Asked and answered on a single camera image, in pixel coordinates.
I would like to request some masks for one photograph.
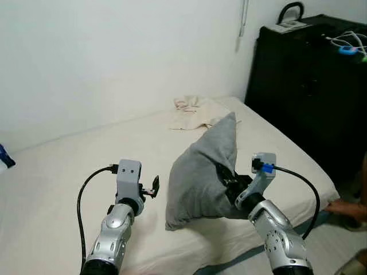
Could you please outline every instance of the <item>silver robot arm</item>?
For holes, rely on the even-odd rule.
[[[263,197],[275,177],[275,170],[257,169],[256,162],[275,165],[276,156],[271,153],[253,156],[252,172],[256,173],[253,180],[217,164],[218,177],[227,187],[226,195],[236,208],[246,213],[264,240],[264,249],[275,275],[312,275],[304,240],[294,231],[287,217]]]
[[[153,189],[143,189],[139,183],[141,163],[121,160],[117,170],[115,205],[108,209],[102,220],[101,232],[81,271],[81,275],[118,275],[125,255],[125,247],[131,235],[135,216],[144,209],[144,195],[157,196],[158,176]]]

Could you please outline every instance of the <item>bed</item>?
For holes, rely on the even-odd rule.
[[[238,99],[218,102],[236,113],[239,174],[251,175],[254,152],[274,152],[277,163],[307,177],[317,188],[321,209],[338,197],[326,173],[306,153]],[[147,198],[133,224],[122,274],[193,274],[207,265],[231,261],[262,244],[250,222],[199,219],[187,228],[165,230],[167,183],[171,165],[205,127],[170,130],[173,111],[67,136],[13,155],[17,165],[0,175],[0,266],[2,274],[78,274],[81,261],[76,198],[87,176],[121,158],[142,162],[141,182],[161,189]],[[81,203],[87,250],[116,192],[115,175],[96,176]],[[314,197],[299,179],[277,173],[264,193],[294,226],[308,220]]]

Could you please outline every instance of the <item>black cable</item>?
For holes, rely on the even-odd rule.
[[[306,232],[302,236],[302,239],[306,239],[307,236],[310,234],[312,228],[314,228],[314,225],[315,225],[316,220],[317,220],[317,215],[318,215],[318,213],[320,211],[320,196],[317,193],[317,190],[316,190],[315,186],[313,186],[313,184],[311,182],[309,182],[309,180],[307,180],[305,177],[299,175],[296,172],[293,172],[291,170],[288,170],[288,169],[285,169],[285,168],[281,168],[281,167],[278,167],[278,166],[274,166],[273,168],[276,169],[276,170],[279,170],[279,171],[286,172],[286,173],[291,174],[293,176],[296,176],[297,178],[300,178],[301,180],[303,180],[304,182],[306,182],[308,186],[310,186],[310,188],[312,189],[312,191],[315,194],[315,198],[316,198],[316,209],[315,209],[315,213],[314,213],[314,216],[313,216],[313,218],[311,220],[311,223],[309,225],[309,228],[307,228]]]
[[[79,223],[79,231],[80,231],[80,241],[81,241],[81,268],[80,268],[80,273],[83,269],[83,266],[85,264],[85,259],[86,259],[86,253],[85,253],[85,238],[84,238],[84,229],[83,229],[83,223],[81,221],[81,214],[80,214],[80,200],[81,200],[81,195],[83,194],[84,188],[86,187],[87,183],[97,174],[103,172],[103,171],[112,171],[112,166],[108,166],[105,168],[102,168],[100,170],[95,171],[92,175],[90,175],[84,182],[84,184],[82,185],[80,191],[79,191],[79,195],[78,195],[78,199],[77,199],[77,203],[76,203],[76,214],[78,216],[78,223]]]

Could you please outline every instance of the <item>pillowcase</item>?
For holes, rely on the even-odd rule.
[[[230,113],[174,162],[168,186],[166,230],[182,228],[201,217],[246,218],[229,202],[226,187],[216,172],[216,163],[234,171],[236,156],[236,116]]]

